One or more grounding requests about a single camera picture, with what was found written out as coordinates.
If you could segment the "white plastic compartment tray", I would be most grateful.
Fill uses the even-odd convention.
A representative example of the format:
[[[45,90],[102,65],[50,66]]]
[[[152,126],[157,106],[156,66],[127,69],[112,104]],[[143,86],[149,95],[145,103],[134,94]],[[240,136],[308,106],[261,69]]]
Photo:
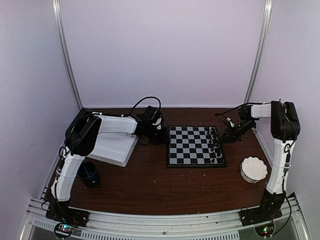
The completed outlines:
[[[100,133],[88,158],[125,167],[135,149],[138,137],[127,133]]]

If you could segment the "black white chess board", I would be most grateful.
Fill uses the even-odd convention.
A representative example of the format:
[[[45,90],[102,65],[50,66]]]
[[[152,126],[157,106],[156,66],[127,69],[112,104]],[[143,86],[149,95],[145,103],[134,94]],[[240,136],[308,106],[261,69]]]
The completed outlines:
[[[225,168],[227,161],[218,128],[211,126],[168,127],[168,168]]]

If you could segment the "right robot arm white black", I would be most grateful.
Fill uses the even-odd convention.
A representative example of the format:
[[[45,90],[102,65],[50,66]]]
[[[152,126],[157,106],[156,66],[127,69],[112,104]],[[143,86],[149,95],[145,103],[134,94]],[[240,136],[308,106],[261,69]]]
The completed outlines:
[[[292,154],[301,131],[298,114],[293,102],[282,103],[280,100],[248,102],[234,110],[237,110],[240,123],[235,124],[230,118],[224,117],[222,122],[226,129],[220,137],[222,144],[240,141],[248,130],[257,127],[256,121],[261,118],[270,119],[270,132],[275,144],[272,170],[260,205],[254,209],[258,219],[266,221],[280,210],[285,201]]]

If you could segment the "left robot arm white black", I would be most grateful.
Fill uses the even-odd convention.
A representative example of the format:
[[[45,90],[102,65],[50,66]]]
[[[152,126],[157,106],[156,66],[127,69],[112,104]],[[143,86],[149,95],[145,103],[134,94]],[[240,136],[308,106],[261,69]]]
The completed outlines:
[[[63,203],[71,198],[71,190],[78,170],[86,157],[112,165],[125,167],[139,138],[150,144],[162,144],[166,140],[164,117],[159,110],[132,115],[104,115],[83,109],[65,132],[63,146],[59,150],[56,177],[50,196],[56,203],[52,213],[61,222],[72,218],[72,211]]]

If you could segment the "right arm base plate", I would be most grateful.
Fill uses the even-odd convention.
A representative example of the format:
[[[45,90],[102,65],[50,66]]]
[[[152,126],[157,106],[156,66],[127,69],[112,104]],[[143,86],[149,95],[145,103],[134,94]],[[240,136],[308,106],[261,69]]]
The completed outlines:
[[[246,208],[239,211],[239,217],[243,227],[256,225],[264,222],[270,222],[282,216],[281,210],[276,210],[275,213],[260,213],[260,208]]]

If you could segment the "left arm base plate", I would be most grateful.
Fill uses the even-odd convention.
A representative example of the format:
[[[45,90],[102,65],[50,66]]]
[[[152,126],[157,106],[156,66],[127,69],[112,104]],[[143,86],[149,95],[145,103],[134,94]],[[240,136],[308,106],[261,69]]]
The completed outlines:
[[[74,227],[86,227],[89,220],[89,212],[69,208],[63,204],[49,204],[45,217]]]

